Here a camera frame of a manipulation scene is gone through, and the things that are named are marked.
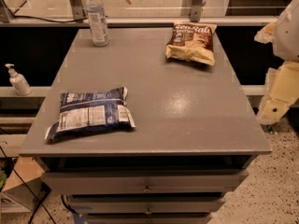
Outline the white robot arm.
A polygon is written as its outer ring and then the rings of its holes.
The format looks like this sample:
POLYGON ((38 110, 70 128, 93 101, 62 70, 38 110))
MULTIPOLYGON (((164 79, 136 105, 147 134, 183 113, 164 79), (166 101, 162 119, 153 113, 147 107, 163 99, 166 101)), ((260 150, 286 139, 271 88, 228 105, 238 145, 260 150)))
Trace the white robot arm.
POLYGON ((265 25, 254 40, 272 43, 274 55, 283 60, 278 69, 268 69, 264 96, 256 115, 262 125, 272 125, 299 99, 299 0, 292 0, 278 19, 265 25))

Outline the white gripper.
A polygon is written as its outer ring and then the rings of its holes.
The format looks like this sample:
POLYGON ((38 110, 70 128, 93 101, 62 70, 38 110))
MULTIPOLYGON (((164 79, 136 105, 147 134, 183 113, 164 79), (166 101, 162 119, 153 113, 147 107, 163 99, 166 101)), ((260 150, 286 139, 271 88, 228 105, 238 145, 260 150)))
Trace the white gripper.
POLYGON ((299 0, 292 0, 278 19, 261 29, 254 40, 272 43, 274 55, 285 61, 278 69, 268 69, 264 96, 256 115, 262 125, 272 125, 299 99, 299 0))

